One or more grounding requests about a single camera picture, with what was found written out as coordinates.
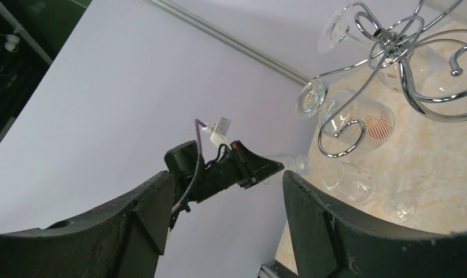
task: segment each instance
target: cable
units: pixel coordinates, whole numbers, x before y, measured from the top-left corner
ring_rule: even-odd
[[[222,148],[225,148],[225,152],[223,153],[223,155],[222,155],[221,158],[220,158],[221,149],[222,149]],[[227,153],[228,153],[228,145],[226,145],[226,144],[224,144],[224,143],[220,144],[220,145],[219,145],[219,148],[218,148],[218,154],[216,155],[216,158],[213,159],[213,160],[208,161],[208,163],[206,163],[206,168],[207,168],[209,165],[211,165],[211,164],[213,164],[213,163],[215,163],[215,162],[218,162],[219,160],[220,160],[220,161],[223,160],[223,158],[225,158],[225,156],[226,156]]]
[[[199,126],[206,127],[206,124],[201,122],[200,120],[196,119],[194,120],[194,125],[196,126],[196,140],[197,140],[197,162],[196,162],[196,169],[194,171],[194,175],[192,175],[192,179],[190,180],[189,185],[187,186],[186,190],[184,191],[184,194],[182,194],[181,198],[172,207],[172,214],[175,213],[182,205],[182,202],[186,199],[186,197],[189,195],[191,189],[196,185],[197,182],[197,176],[199,174],[199,170],[202,164],[204,164],[204,158],[202,156],[203,154],[203,146],[201,144],[201,134],[199,133]]]

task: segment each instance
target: white wall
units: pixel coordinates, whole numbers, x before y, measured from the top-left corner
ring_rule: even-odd
[[[194,118],[231,119],[229,139],[259,154],[305,152],[300,89],[142,0],[94,0],[0,145],[0,233],[133,189],[195,138]],[[284,222],[280,185],[234,186],[180,215],[157,277],[255,277]]]
[[[330,53],[322,55],[317,52],[317,42],[323,26],[348,0],[171,1],[307,76],[316,76],[355,64],[368,56],[368,50],[355,47],[347,41],[342,41]],[[412,15],[419,0],[363,2],[383,26],[389,27]],[[437,13],[424,6],[420,15],[429,21]],[[353,31],[351,33],[358,34],[356,29]]]

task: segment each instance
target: white backdrop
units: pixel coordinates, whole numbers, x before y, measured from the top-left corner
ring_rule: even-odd
[[[0,145],[0,233],[133,189],[195,139],[194,118],[231,119],[229,139],[259,154],[306,152],[300,89],[142,0],[94,0]],[[280,185],[235,185],[180,215],[156,277],[255,277],[284,222]]]

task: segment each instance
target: glass base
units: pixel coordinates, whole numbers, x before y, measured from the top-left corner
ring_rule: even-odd
[[[301,90],[296,101],[296,117],[301,120],[308,120],[314,117],[322,105],[328,87],[322,79],[313,79]]]
[[[403,223],[415,213],[417,202],[408,192],[397,192],[385,197],[385,214],[394,223]]]
[[[300,176],[305,177],[310,173],[310,160],[306,155],[299,155],[296,158],[296,168]]]

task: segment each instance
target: white connector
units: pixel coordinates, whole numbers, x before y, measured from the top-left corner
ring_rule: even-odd
[[[228,132],[230,123],[230,120],[222,117],[214,126],[206,124],[206,127],[203,127],[204,132],[211,134],[209,140],[211,140],[217,148],[219,148],[221,144],[227,145],[228,149],[230,148],[230,144],[226,139],[226,133]]]

